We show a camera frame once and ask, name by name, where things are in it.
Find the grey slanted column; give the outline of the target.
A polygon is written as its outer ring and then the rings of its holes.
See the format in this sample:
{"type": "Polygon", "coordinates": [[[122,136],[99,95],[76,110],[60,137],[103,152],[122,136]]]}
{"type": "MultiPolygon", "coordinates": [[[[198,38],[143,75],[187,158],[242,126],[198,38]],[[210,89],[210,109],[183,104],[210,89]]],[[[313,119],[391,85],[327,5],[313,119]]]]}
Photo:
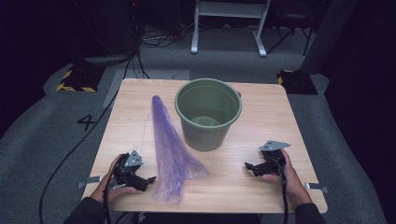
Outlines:
{"type": "Polygon", "coordinates": [[[358,0],[332,0],[309,51],[300,66],[304,74],[319,74],[347,25],[358,0]]]}

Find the black tripod legs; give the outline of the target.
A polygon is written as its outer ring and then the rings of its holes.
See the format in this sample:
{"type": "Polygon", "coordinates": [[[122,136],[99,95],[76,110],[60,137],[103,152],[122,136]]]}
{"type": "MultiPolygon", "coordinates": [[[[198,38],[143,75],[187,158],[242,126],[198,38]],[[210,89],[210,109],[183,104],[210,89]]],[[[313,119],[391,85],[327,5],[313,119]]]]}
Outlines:
{"type": "Polygon", "coordinates": [[[311,36],[313,34],[313,21],[312,20],[298,20],[298,19],[287,19],[283,20],[282,24],[279,25],[276,30],[278,34],[280,35],[280,39],[275,42],[275,44],[267,50],[268,53],[270,53],[272,50],[277,48],[286,38],[289,36],[293,35],[297,29],[300,29],[306,38],[305,44],[304,44],[304,51],[303,55],[305,56],[308,50],[308,45],[311,40],[311,36]],[[282,35],[280,33],[280,28],[288,28],[289,30],[282,35]]]}

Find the purple plastic bag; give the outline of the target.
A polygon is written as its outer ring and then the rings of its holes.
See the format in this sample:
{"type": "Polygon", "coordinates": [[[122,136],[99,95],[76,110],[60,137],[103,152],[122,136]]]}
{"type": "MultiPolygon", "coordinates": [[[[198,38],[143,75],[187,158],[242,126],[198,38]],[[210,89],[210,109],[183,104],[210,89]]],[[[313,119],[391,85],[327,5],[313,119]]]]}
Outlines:
{"type": "Polygon", "coordinates": [[[151,107],[158,170],[152,198],[156,202],[180,204],[184,181],[204,178],[208,171],[186,149],[158,95],[152,97],[151,107]]]}

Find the person's left hand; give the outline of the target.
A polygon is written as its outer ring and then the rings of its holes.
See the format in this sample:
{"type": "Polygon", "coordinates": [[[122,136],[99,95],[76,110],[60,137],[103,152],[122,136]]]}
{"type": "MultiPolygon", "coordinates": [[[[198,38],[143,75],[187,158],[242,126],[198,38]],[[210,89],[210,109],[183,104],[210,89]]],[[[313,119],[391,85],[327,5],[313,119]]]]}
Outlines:
{"type": "Polygon", "coordinates": [[[133,187],[123,187],[120,189],[109,189],[106,185],[107,182],[109,181],[110,177],[112,176],[112,171],[114,166],[116,165],[118,159],[120,158],[120,155],[113,161],[111,162],[109,169],[107,173],[104,175],[103,179],[97,186],[97,188],[93,191],[91,194],[91,198],[96,200],[99,203],[112,203],[116,199],[118,199],[121,196],[124,195],[130,195],[130,194],[135,194],[136,189],[133,187]]]}

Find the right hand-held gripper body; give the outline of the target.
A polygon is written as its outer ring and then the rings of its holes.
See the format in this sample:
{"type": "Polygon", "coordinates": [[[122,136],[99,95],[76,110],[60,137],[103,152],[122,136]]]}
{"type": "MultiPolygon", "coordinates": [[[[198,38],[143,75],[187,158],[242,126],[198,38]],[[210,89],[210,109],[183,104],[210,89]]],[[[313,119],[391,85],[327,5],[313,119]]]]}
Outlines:
{"type": "Polygon", "coordinates": [[[263,172],[265,174],[279,174],[279,169],[286,164],[281,150],[289,146],[289,143],[269,140],[260,147],[260,151],[265,160],[263,164],[263,172]]]}

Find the person's right hand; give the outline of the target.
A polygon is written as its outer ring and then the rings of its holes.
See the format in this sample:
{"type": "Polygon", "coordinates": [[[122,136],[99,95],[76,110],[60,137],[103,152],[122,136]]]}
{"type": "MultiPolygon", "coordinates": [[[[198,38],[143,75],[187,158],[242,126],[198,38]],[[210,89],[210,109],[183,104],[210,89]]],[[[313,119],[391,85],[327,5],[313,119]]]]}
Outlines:
{"type": "Polygon", "coordinates": [[[292,167],[290,156],[285,149],[281,149],[281,152],[285,158],[286,165],[284,167],[284,175],[288,180],[286,186],[286,193],[292,199],[295,206],[299,206],[306,203],[312,203],[312,199],[303,186],[299,176],[295,169],[292,167]]]}

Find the grey metal table bracket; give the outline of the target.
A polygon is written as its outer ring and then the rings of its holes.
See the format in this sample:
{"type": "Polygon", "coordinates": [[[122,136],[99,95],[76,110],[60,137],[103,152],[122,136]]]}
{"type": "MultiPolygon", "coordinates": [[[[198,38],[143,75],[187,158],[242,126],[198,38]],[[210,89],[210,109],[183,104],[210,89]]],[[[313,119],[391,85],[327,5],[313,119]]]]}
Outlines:
{"type": "Polygon", "coordinates": [[[101,180],[102,180],[102,177],[99,176],[99,175],[90,176],[90,177],[86,178],[83,181],[78,181],[77,188],[78,189],[84,189],[87,185],[100,183],[101,180]]]}
{"type": "Polygon", "coordinates": [[[322,186],[322,185],[319,184],[319,183],[307,183],[307,182],[305,182],[305,183],[304,183],[304,186],[305,186],[306,189],[320,190],[320,191],[322,191],[323,193],[329,193],[328,188],[322,186]]]}

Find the green plastic bin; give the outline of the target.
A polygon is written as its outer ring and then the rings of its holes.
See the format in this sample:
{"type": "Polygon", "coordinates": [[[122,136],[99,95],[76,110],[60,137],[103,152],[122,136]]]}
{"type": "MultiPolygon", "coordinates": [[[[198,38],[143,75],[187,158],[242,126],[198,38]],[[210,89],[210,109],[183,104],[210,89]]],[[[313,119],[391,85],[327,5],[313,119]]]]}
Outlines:
{"type": "Polygon", "coordinates": [[[199,78],[184,84],[175,97],[186,143],[198,151],[220,147],[242,111],[241,95],[229,84],[199,78]]]}

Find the white metal stand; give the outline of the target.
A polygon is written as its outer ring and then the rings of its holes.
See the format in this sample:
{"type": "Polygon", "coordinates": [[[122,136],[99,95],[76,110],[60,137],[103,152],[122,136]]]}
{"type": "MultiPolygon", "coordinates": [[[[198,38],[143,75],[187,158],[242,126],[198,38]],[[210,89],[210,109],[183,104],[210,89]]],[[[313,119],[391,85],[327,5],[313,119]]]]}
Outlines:
{"type": "Polygon", "coordinates": [[[259,26],[254,30],[253,37],[261,57],[267,56],[267,51],[262,43],[262,30],[272,0],[263,0],[262,3],[228,3],[208,2],[196,0],[194,9],[194,28],[191,40],[191,54],[198,52],[199,19],[201,17],[229,17],[242,19],[259,19],[259,26]]]}

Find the black yellow striped base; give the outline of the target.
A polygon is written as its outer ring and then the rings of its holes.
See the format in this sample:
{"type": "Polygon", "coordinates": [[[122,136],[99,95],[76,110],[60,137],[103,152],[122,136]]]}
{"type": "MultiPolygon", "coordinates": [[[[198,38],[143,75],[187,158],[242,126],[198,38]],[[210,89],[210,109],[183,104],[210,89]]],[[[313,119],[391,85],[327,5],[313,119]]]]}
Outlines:
{"type": "Polygon", "coordinates": [[[285,89],[287,94],[318,94],[311,77],[300,70],[280,70],[277,72],[276,78],[278,84],[285,89]]]}
{"type": "Polygon", "coordinates": [[[104,67],[80,69],[71,66],[64,74],[57,91],[98,91],[99,82],[105,72],[104,67]]]}

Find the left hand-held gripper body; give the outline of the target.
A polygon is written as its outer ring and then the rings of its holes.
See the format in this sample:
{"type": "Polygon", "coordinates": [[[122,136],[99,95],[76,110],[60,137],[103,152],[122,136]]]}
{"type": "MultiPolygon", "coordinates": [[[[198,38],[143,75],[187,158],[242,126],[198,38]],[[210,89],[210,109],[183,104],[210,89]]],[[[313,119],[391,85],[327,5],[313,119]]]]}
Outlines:
{"type": "Polygon", "coordinates": [[[114,178],[117,187],[134,187],[142,183],[135,173],[143,164],[141,156],[136,150],[131,153],[122,154],[114,168],[114,178]]]}

